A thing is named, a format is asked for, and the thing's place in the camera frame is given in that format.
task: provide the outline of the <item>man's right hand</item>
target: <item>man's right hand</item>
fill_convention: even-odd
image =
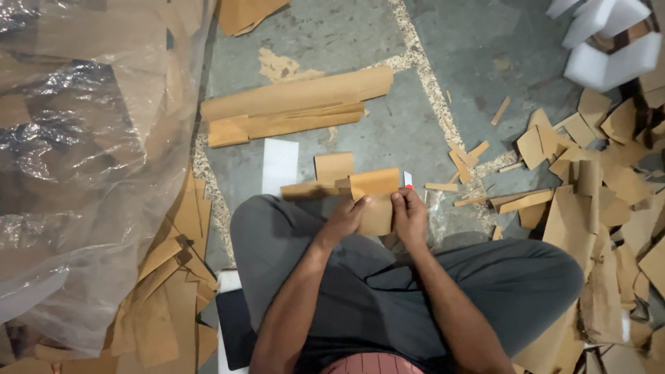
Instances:
[[[410,188],[400,188],[391,197],[395,212],[395,231],[407,251],[428,250],[425,238],[427,228],[427,208]]]

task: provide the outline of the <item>grey trousers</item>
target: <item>grey trousers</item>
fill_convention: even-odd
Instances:
[[[236,209],[231,241],[254,329],[323,224],[270,195],[254,196]],[[436,257],[510,356],[545,331],[584,284],[571,256],[536,240],[486,242]],[[333,250],[301,372],[318,373],[330,362],[361,351],[398,354],[425,372],[450,371],[452,358],[417,273],[394,264],[390,251],[361,235],[343,239]]]

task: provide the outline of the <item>shirt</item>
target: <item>shirt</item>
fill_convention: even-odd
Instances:
[[[335,361],[321,374],[423,374],[409,361],[389,353],[358,353]]]

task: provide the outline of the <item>floor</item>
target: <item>floor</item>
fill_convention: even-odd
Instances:
[[[213,23],[201,95],[271,84],[279,75],[259,72],[259,58],[271,53],[295,61],[303,74],[390,65],[390,93],[366,102],[368,115],[360,122],[277,137],[300,143],[299,182],[315,179],[314,155],[352,151],[356,171],[398,166],[413,174],[432,208],[439,249],[453,245],[448,238],[455,246],[487,240],[497,224],[504,236],[525,238],[529,232],[515,213],[497,215],[479,204],[453,208],[455,196],[423,185],[446,183],[456,171],[446,140],[461,140],[467,150],[484,140],[490,145],[462,190],[491,188],[488,194],[498,196],[560,184],[545,163],[497,172],[516,161],[513,142],[534,110],[545,109],[555,124],[574,113],[582,91],[562,77],[568,52],[559,45],[572,11],[551,20],[544,14],[550,1],[293,0],[242,37],[224,37]],[[511,104],[492,126],[506,96]],[[263,140],[209,149],[206,132],[201,124],[194,170],[209,182],[213,224],[206,261],[219,271],[235,265],[228,236],[234,209],[261,192]],[[202,318],[216,326],[213,303]],[[210,359],[199,372],[216,373],[216,364]]]

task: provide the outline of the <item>clear plastic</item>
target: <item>clear plastic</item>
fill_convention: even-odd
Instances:
[[[99,354],[185,176],[213,7],[0,1],[0,323]]]

